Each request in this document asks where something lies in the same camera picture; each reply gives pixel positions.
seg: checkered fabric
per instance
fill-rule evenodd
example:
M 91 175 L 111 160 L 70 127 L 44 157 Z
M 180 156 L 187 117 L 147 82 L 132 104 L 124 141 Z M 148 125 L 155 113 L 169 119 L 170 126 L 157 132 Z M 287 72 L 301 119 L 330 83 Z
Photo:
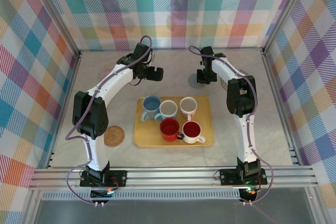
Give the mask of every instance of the checkered fabric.
M 260 47 L 287 0 L 54 0 L 80 49 Z
M 303 162 L 336 221 L 336 0 L 299 0 L 270 61 Z
M 46 161 L 74 61 L 41 0 L 0 0 L 0 224 Z

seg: cork coaster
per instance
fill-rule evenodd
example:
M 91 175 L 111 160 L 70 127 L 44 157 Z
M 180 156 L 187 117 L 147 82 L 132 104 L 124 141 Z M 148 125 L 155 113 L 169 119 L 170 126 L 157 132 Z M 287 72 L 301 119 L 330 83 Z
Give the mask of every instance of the cork coaster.
M 108 147 L 116 147 L 124 141 L 125 132 L 119 126 L 110 126 L 104 134 L 104 144 Z

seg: white mug with red liquid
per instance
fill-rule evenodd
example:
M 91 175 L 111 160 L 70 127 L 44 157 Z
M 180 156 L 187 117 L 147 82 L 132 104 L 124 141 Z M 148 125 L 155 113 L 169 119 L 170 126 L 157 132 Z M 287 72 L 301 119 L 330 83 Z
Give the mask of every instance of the white mug with red liquid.
M 205 137 L 201 135 L 202 128 L 195 121 L 187 121 L 182 126 L 183 140 L 188 144 L 194 144 L 196 142 L 204 143 Z

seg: mug handle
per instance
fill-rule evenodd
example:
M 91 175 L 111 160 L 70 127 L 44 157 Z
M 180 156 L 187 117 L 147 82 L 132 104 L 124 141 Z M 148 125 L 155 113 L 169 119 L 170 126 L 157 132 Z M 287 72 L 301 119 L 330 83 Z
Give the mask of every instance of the mug handle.
M 199 141 L 200 143 L 204 144 L 205 143 L 205 137 L 200 135 L 197 139 L 197 141 Z
M 163 121 L 165 119 L 165 117 L 163 116 L 163 114 L 158 113 L 158 114 L 155 115 L 154 119 L 157 120 L 157 121 Z
M 179 139 L 179 140 L 183 140 L 183 138 L 184 138 L 183 133 L 178 132 L 178 134 L 177 134 L 177 139 Z
M 148 112 L 144 111 L 141 114 L 141 121 L 144 122 L 148 119 Z

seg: red mug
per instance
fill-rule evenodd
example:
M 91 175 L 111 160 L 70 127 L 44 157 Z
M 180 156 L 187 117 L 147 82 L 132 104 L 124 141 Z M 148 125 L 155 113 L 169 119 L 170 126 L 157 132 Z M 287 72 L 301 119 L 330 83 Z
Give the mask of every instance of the red mug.
M 166 118 L 160 123 L 162 138 L 168 142 L 183 139 L 184 135 L 179 132 L 180 125 L 174 118 Z

